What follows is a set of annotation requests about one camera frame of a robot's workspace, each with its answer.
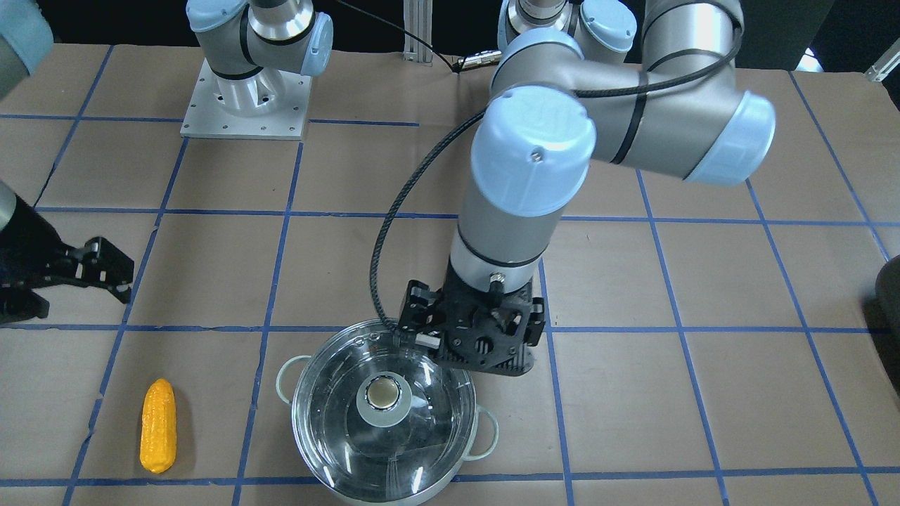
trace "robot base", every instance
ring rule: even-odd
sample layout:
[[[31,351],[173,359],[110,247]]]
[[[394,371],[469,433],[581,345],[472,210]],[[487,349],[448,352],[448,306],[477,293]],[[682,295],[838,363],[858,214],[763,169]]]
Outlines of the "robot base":
[[[182,137],[302,140],[312,78],[283,70],[278,72],[285,88],[283,96],[278,98],[278,107],[257,116],[237,116],[219,103],[216,76],[204,60],[191,103],[184,114]]]

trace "yellow corn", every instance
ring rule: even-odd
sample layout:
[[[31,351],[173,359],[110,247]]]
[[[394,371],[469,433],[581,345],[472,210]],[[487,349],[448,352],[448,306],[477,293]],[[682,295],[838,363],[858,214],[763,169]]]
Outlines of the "yellow corn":
[[[162,473],[175,462],[177,446],[175,393],[165,379],[157,379],[147,390],[140,423],[140,464],[151,473]]]

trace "pot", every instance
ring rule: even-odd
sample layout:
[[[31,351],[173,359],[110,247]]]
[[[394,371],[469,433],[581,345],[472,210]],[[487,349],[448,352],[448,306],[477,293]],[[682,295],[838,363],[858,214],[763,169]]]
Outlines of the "pot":
[[[308,364],[291,401],[282,376],[299,362]],[[476,403],[468,372],[437,366],[378,320],[340,331],[314,356],[285,362],[275,390],[291,406],[303,460],[351,504],[421,504],[463,462],[490,455],[500,434],[497,418]],[[473,455],[481,414],[494,435],[486,451]]]

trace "pot lid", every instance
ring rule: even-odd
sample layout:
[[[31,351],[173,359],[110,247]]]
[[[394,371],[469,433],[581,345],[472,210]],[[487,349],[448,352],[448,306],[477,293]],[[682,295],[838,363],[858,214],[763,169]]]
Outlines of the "pot lid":
[[[455,473],[474,413],[467,372],[438,367],[378,320],[332,337],[303,370],[292,404],[310,470],[366,502],[405,499]]]

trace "tiled surface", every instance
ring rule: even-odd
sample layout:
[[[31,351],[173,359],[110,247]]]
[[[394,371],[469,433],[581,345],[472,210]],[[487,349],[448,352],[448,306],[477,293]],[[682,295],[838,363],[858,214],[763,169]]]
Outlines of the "tiled surface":
[[[336,53],[298,146],[182,140],[201,60],[57,46],[0,103],[0,177],[63,240],[103,235],[140,274],[133,305],[43,289],[47,320],[0,330],[3,505],[338,503],[302,462],[275,373],[374,316],[382,213],[484,106],[491,70]],[[859,75],[738,80],[778,112],[751,184],[592,162],[535,287],[550,308],[535,369],[474,375],[500,443],[434,504],[900,503],[900,402],[860,309],[881,247],[900,254],[900,116]],[[379,276],[391,315],[410,278],[441,285],[472,135],[400,209]],[[160,376],[179,448],[155,476],[136,452]]]

